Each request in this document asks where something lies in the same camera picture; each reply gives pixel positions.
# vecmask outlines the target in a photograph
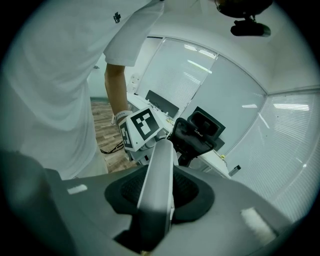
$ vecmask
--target computer monitor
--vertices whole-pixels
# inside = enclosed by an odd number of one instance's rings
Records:
[[[156,94],[152,90],[149,90],[148,94],[145,97],[146,100],[149,100],[151,104],[156,106],[164,113],[168,113],[168,115],[172,118],[175,117],[179,108],[166,100],[165,98],[161,97],[160,95]]]
[[[212,117],[210,114],[208,114],[206,111],[204,111],[202,108],[198,106],[195,108],[194,112],[200,112],[213,123],[213,125],[210,126],[209,133],[207,132],[207,134],[209,134],[213,140],[217,140],[226,127],[223,126],[222,123],[220,123],[217,119]],[[193,120],[189,120],[188,118],[188,121],[191,123],[194,123],[197,127],[202,126],[203,129],[205,129],[206,124],[200,123],[201,120],[197,120],[196,118],[194,118]],[[219,139],[218,142],[219,142],[219,148],[221,148],[225,144],[221,139]]]

